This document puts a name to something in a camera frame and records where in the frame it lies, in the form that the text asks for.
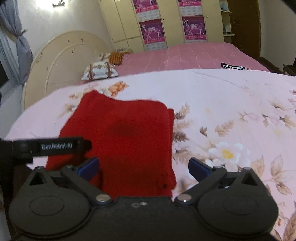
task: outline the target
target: purple poster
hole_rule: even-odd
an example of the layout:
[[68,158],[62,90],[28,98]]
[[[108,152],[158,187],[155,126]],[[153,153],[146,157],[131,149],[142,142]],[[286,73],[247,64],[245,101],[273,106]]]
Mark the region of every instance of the purple poster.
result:
[[180,7],[200,7],[202,5],[200,0],[178,0]]
[[145,44],[164,42],[165,36],[160,19],[140,23]]
[[156,0],[133,0],[136,13],[158,9]]
[[186,40],[206,40],[203,16],[182,17]]

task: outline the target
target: poster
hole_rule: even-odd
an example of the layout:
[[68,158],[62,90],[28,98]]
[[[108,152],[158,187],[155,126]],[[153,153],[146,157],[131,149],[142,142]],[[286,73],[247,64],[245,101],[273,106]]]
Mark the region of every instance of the poster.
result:
[[201,0],[178,0],[182,16],[202,15]]
[[139,22],[160,18],[156,0],[133,0]]
[[161,19],[140,22],[146,51],[166,49]]
[[207,39],[203,16],[182,17],[186,42],[199,42]]

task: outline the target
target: red cloth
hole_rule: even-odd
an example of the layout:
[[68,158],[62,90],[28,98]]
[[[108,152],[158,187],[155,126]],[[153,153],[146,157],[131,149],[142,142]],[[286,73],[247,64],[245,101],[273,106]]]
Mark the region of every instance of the red cloth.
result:
[[[99,175],[90,183],[109,195],[171,196],[176,185],[172,169],[174,111],[160,102],[119,101],[87,93],[60,132],[60,137],[83,137],[98,157]],[[49,157],[46,169],[59,170],[81,158]]]

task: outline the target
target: mattress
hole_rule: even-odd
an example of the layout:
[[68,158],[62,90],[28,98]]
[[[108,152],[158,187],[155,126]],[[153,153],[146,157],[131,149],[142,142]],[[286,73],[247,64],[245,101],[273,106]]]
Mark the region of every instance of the mattress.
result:
[[[279,207],[273,235],[287,241],[296,238],[295,77],[192,69],[69,86],[28,108],[6,139],[58,137],[82,96],[92,90],[123,101],[157,100],[174,109],[172,167],[177,187],[173,198],[197,184],[188,172],[191,157],[232,172],[252,167]],[[33,169],[46,162],[47,157],[34,158],[28,166]]]
[[125,55],[119,76],[179,69],[221,69],[221,63],[268,71],[229,43],[190,43],[164,50]]

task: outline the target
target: white patterned pillow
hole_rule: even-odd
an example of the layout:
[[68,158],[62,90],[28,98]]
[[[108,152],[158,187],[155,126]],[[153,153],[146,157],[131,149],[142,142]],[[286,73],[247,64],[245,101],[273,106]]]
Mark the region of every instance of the white patterned pillow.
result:
[[84,71],[83,77],[81,78],[84,82],[89,82],[99,79],[107,79],[118,76],[113,64],[105,63],[103,61],[90,64]]

